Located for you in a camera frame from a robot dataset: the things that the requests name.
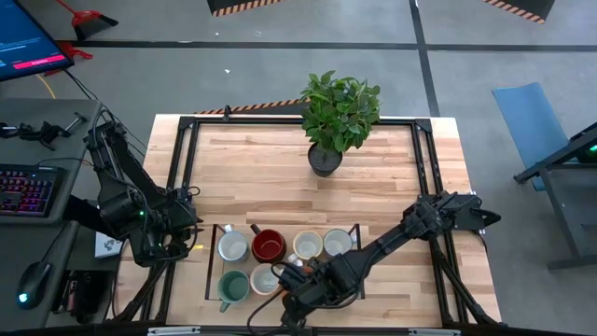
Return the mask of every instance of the yellow and black striped tape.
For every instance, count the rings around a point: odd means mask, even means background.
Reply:
[[[545,23],[547,14],[553,6],[553,1],[531,1],[523,3],[516,0],[483,0],[483,2],[502,8],[512,14],[516,14],[526,20],[533,21],[539,24]]]
[[[289,99],[289,100],[273,102],[273,103],[236,106],[236,107],[231,107],[230,110],[232,111],[232,113],[235,113],[235,112],[236,113],[238,113],[238,112],[251,113],[251,112],[261,109],[261,108],[271,108],[271,107],[277,107],[277,106],[295,105],[298,103],[299,103],[299,99]],[[224,108],[195,112],[195,114],[224,114]]]
[[[279,3],[283,0],[255,0],[255,1],[247,1],[245,4],[234,5],[230,7],[220,8],[218,10],[214,10],[212,15],[215,17],[220,17],[224,15],[238,13],[240,11],[253,9],[257,7],[263,7],[275,3]]]

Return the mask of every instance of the hazard stripe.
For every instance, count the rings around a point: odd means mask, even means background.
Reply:
[[[512,14],[516,14],[528,21],[532,21],[532,22],[537,22],[539,24],[543,24],[545,23],[545,20],[541,19],[541,17],[539,17],[538,15],[535,15],[534,13],[530,12],[530,11],[526,11],[524,9],[520,9],[518,7],[513,7],[510,4],[507,4],[504,1],[501,0],[483,0],[483,2],[490,4],[492,6],[498,7],[498,8],[502,8],[503,10],[506,10]]]
[[[229,14],[234,14],[234,13],[238,13],[238,12],[242,12],[248,9],[253,9],[253,8],[257,8],[257,7],[262,7],[262,6],[267,6],[267,5],[272,5],[272,4],[277,4],[279,2],[281,2],[283,0],[255,0],[255,1],[249,1],[245,4],[240,4],[240,5],[234,5],[231,7],[225,7],[225,8],[220,8],[215,10],[212,13],[212,16],[214,17],[221,17],[224,15],[229,15]]]
[[[255,109],[276,107],[276,106],[285,106],[285,105],[294,105],[294,104],[300,104],[300,99],[289,99],[289,100],[285,100],[285,101],[265,103],[265,104],[235,106],[235,107],[232,107],[230,110],[232,112],[241,112],[241,111],[247,112],[247,111],[251,111],[251,110],[255,110]],[[224,108],[195,112],[195,114],[224,114]]]

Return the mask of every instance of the red mug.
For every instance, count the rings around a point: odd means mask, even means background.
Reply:
[[[286,240],[276,230],[260,230],[256,224],[251,225],[255,233],[251,252],[259,263],[273,263],[282,261],[286,255]]]

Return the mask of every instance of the potted plant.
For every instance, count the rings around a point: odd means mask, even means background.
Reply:
[[[309,74],[309,85],[301,92],[301,102],[310,100],[302,112],[306,131],[313,145],[309,164],[320,176],[331,175],[342,161],[342,153],[351,146],[360,148],[371,132],[371,124],[380,118],[380,87],[369,87],[367,80],[332,79],[335,71],[319,78]]]

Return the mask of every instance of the green mug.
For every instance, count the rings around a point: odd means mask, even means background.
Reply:
[[[241,271],[224,273],[217,283],[217,294],[222,299],[220,313],[226,312],[233,303],[245,300],[249,296],[251,285],[249,277]]]

